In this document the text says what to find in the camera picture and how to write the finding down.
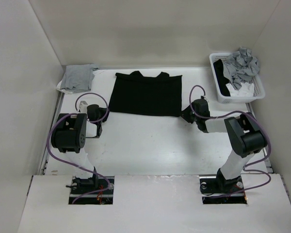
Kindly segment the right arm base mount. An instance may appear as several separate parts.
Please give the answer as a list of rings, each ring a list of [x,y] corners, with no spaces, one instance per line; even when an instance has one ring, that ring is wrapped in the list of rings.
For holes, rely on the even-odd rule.
[[[247,204],[243,181],[223,181],[215,176],[199,177],[203,204]]]

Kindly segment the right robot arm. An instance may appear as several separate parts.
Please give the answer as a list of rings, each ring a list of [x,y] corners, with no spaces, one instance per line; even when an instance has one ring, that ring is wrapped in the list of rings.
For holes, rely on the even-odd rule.
[[[231,145],[231,153],[215,178],[200,179],[201,193],[226,195],[242,190],[241,172],[255,154],[268,146],[267,138],[253,115],[210,116],[208,102],[201,97],[191,102],[180,116],[188,123],[195,123],[203,133],[227,133]]]

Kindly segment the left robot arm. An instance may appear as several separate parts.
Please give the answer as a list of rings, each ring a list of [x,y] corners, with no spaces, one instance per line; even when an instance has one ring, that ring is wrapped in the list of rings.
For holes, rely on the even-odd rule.
[[[95,193],[102,189],[96,168],[88,159],[84,146],[87,139],[100,138],[102,123],[108,117],[108,109],[84,101],[77,114],[59,114],[58,122],[51,133],[53,148],[64,154],[65,162],[74,168],[73,194]]]

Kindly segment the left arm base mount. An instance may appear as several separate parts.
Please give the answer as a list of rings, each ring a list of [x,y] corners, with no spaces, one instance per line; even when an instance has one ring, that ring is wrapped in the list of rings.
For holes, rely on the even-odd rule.
[[[68,204],[72,205],[112,205],[114,189],[109,189],[108,184],[114,185],[114,177],[107,177],[109,183],[102,177],[93,175],[87,179],[73,177],[69,189]]]

